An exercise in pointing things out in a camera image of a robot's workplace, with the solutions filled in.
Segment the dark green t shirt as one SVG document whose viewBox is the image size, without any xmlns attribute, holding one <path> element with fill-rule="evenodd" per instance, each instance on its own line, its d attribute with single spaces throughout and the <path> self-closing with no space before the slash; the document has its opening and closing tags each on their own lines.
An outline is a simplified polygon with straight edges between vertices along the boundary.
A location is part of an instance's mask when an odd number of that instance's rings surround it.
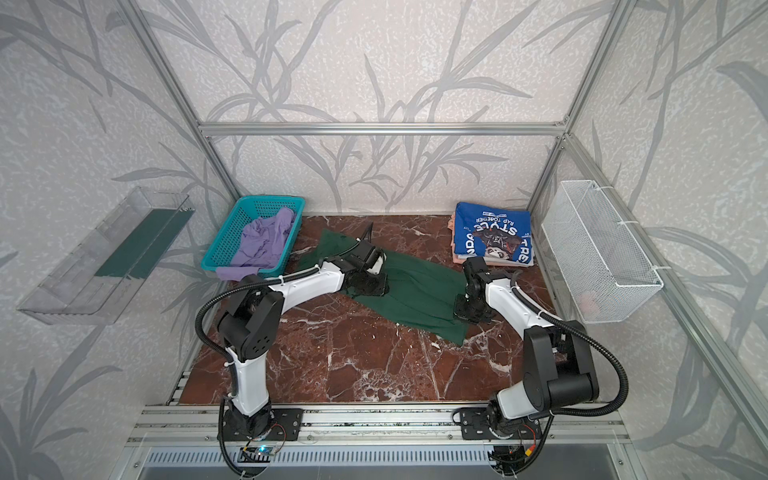
<svg viewBox="0 0 768 480">
<path fill-rule="evenodd" d="M 385 295 L 364 295 L 348 286 L 340 292 L 389 321 L 462 345 L 469 325 L 457 320 L 453 312 L 456 297 L 465 293 L 464 275 L 407 254 L 391 250 L 384 254 L 388 286 Z"/>
</svg>

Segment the teal plastic laundry basket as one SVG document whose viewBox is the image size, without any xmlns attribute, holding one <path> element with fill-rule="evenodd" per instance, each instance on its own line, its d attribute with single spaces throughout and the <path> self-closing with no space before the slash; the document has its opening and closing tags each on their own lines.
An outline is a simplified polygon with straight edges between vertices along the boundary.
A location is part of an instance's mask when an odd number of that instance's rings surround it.
<svg viewBox="0 0 768 480">
<path fill-rule="evenodd" d="M 297 196 L 251 195 L 239 199 L 200 266 L 217 274 L 257 269 L 265 277 L 284 272 L 301 227 L 305 200 Z"/>
</svg>

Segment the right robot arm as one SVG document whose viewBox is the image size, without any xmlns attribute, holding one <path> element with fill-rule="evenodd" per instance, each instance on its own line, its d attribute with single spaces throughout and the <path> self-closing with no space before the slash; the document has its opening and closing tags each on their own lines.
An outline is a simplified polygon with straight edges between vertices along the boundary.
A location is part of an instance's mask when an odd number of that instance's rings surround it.
<svg viewBox="0 0 768 480">
<path fill-rule="evenodd" d="M 512 273 L 492 271 L 481 258 L 466 260 L 463 272 L 466 289 L 456 297 L 454 317 L 480 324 L 498 313 L 523 340 L 522 380 L 495 393 L 484 408 L 454 413 L 464 440 L 534 439 L 537 419 L 597 398 L 592 348 L 578 322 L 551 315 Z"/>
</svg>

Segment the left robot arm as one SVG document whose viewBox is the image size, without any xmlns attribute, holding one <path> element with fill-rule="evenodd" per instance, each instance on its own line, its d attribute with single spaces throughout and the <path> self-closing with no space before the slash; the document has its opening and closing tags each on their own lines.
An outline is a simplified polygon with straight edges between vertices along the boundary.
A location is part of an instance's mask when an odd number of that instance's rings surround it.
<svg viewBox="0 0 768 480">
<path fill-rule="evenodd" d="M 264 437 L 275 423 L 267 387 L 267 354 L 275 344 L 287 311 L 317 297 L 350 290 L 362 296 L 388 292 L 386 254 L 358 240 L 340 255 L 275 278 L 243 281 L 227 292 L 230 299 L 217 325 L 232 392 L 224 400 L 222 426 L 247 439 Z"/>
</svg>

